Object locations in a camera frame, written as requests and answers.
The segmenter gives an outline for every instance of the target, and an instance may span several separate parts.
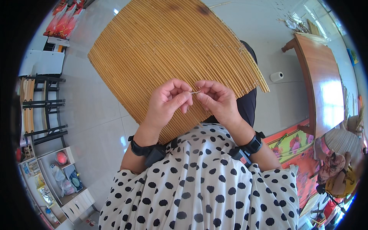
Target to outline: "polka dot shirt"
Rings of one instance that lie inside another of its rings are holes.
[[[139,175],[115,175],[101,229],[298,229],[296,177],[289,169],[248,169],[218,124],[203,123],[167,145],[166,157]]]

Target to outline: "floral rug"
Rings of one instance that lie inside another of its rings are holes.
[[[300,123],[306,125],[309,119]],[[284,140],[277,145],[278,141],[288,134]],[[325,138],[322,137],[322,150],[329,152],[325,144]],[[309,179],[315,172],[319,170],[319,162],[313,159],[313,143],[314,137],[297,129],[297,125],[283,130],[277,134],[265,138],[265,142],[270,146],[278,157],[282,167],[288,168],[290,164],[298,165],[297,188],[299,207],[303,208],[309,198],[317,193],[317,177]]]

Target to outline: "wooden table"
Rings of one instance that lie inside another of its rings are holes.
[[[339,69],[331,49],[319,42],[294,34],[281,50],[292,48],[303,72],[309,108],[309,126],[298,128],[315,138],[321,137],[344,120]]]

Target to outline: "black pants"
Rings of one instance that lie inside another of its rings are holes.
[[[240,40],[240,42],[242,42],[244,44],[244,46],[246,47],[248,52],[252,55],[252,57],[253,57],[254,61],[256,62],[256,64],[258,64],[257,57],[255,56],[255,53],[254,53],[253,49],[245,41]],[[254,125],[254,114],[255,114],[256,98],[257,98],[257,88],[253,89],[248,94],[246,94],[246,95],[244,95],[241,98],[238,98],[236,100],[240,116],[246,122],[248,122],[248,124],[251,127],[253,127],[253,125]],[[219,123],[213,115],[210,116],[209,118],[207,118],[203,122],[205,122],[205,123]]]

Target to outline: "bottle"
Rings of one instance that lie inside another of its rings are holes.
[[[57,220],[56,216],[51,212],[50,209],[46,208],[46,213],[52,218],[52,220],[54,221],[54,223],[58,224],[59,221]]]

